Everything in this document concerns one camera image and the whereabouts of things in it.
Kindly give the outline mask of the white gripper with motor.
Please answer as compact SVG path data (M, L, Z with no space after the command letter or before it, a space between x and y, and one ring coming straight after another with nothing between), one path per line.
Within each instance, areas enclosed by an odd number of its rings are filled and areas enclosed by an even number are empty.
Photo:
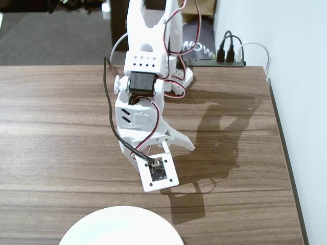
M165 122L166 126L159 126L155 133L148 139L139 150L142 150L144 147L149 145L156 145L164 149L165 153L170 153L168 145L177 145L182 148L188 149L189 151L193 151L195 146L191 142L191 140L184 134L179 131L173 129L167 122ZM152 132L144 131L142 129L131 129L131 128L123 128L117 127L118 133L120 137L129 143L133 148L136 148L139 143L141 143L146 137ZM122 154L128 159L128 161L133 165L136 171L138 171L137 161L131 157L131 151L125 147L120 141L119 145L122 151Z

